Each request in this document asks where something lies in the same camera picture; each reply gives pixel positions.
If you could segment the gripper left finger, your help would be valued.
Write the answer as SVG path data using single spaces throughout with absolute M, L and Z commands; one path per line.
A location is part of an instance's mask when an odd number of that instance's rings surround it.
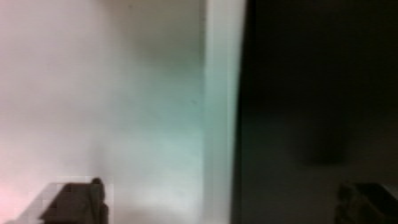
M 39 217 L 42 224 L 108 224 L 105 185 L 99 178 L 89 183 L 67 183 Z

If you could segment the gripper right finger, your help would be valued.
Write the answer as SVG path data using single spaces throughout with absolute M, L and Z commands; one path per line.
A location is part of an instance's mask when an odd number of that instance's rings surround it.
M 398 195 L 378 183 L 343 183 L 334 224 L 398 224 Z

